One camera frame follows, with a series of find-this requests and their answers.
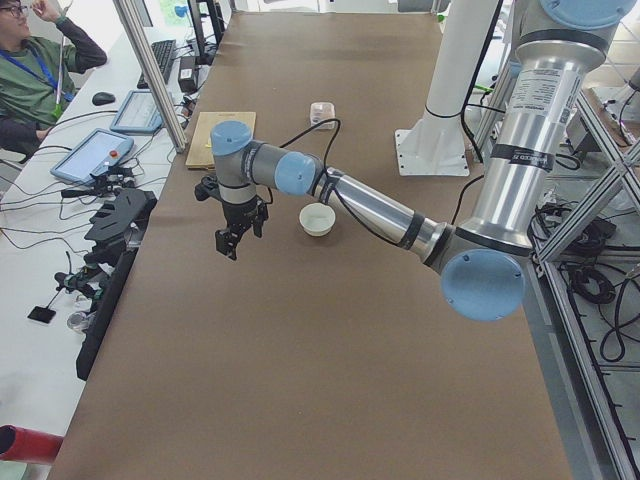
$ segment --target red cup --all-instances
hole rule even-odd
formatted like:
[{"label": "red cup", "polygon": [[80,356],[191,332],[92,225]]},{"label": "red cup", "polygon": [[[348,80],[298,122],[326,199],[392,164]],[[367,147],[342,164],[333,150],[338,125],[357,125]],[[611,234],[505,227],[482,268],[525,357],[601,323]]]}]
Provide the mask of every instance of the red cup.
[{"label": "red cup", "polygon": [[53,465],[64,437],[27,428],[0,427],[0,460]]}]

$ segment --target computer mouse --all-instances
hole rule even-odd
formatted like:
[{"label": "computer mouse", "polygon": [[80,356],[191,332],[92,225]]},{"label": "computer mouse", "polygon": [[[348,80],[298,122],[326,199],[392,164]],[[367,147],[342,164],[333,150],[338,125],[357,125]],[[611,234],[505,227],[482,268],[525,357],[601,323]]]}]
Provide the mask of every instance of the computer mouse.
[{"label": "computer mouse", "polygon": [[91,99],[91,102],[93,102],[95,106],[106,105],[107,103],[113,103],[115,101],[115,95],[109,92],[98,92]]}]

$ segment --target keyboard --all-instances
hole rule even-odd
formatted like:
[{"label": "keyboard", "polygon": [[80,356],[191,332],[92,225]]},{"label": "keyboard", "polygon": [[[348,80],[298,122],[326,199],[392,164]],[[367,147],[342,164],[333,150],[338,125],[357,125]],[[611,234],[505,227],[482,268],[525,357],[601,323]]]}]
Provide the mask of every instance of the keyboard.
[{"label": "keyboard", "polygon": [[[162,73],[162,76],[164,77],[164,83],[167,83],[169,81],[169,76],[171,75],[171,67],[175,60],[173,55],[176,50],[176,41],[161,40],[159,42],[153,42],[151,44],[151,50],[153,51],[154,57],[156,57],[158,67],[160,67],[160,73]],[[144,73],[140,74],[137,86],[138,88],[149,88],[149,84],[144,79]]]}]

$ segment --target man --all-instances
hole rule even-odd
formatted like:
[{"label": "man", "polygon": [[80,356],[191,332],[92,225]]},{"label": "man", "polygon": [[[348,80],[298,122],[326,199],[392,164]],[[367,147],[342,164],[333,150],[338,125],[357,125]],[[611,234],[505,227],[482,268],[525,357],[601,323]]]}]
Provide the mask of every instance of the man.
[{"label": "man", "polygon": [[72,45],[63,50],[62,94],[56,112],[60,44],[31,36],[29,10],[20,0],[0,0],[0,147],[29,156],[56,123],[60,108],[64,110],[73,99],[69,72],[84,73],[107,61],[104,51],[49,0],[34,0],[31,9],[54,23]]}]

